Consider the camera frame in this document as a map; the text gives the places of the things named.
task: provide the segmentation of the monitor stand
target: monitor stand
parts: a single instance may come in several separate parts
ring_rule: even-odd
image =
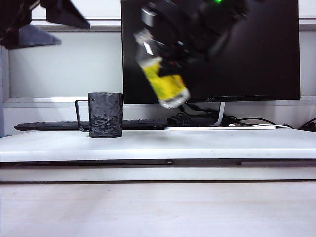
[[[165,130],[169,131],[175,131],[175,130],[272,130],[276,129],[277,127],[275,126],[262,126],[262,127],[253,127],[253,126],[229,126],[229,127],[220,127],[222,121],[223,121],[223,115],[224,115],[224,109],[225,109],[225,102],[220,102],[219,105],[219,115],[218,115],[218,120],[216,123],[214,123],[211,126],[208,127],[166,127]]]

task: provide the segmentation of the table surface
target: table surface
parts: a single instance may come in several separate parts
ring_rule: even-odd
[[[0,162],[177,158],[316,158],[316,133],[294,129],[124,131],[96,139],[80,131],[0,138]]]
[[[314,237],[316,182],[2,184],[3,237]]]

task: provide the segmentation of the yellow bottle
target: yellow bottle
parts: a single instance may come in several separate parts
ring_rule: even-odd
[[[190,98],[182,77],[179,74],[160,77],[162,58],[157,54],[150,32],[142,30],[136,36],[139,44],[136,60],[152,86],[160,104],[165,108],[177,108]]]

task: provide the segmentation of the monitor logo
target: monitor logo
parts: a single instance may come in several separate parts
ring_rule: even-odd
[[[208,98],[206,99],[207,102],[213,102],[214,100],[215,100],[214,97],[208,97]]]

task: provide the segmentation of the white desk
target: white desk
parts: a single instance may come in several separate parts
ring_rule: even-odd
[[[316,133],[124,131],[95,139],[79,131],[33,132],[0,139],[0,162],[135,159],[316,159]],[[1,181],[316,179],[316,167],[13,167]]]
[[[0,185],[3,237],[315,237],[316,182]]]
[[[166,158],[315,159],[316,133],[156,130],[97,139],[80,131],[39,131],[0,139],[0,162]]]

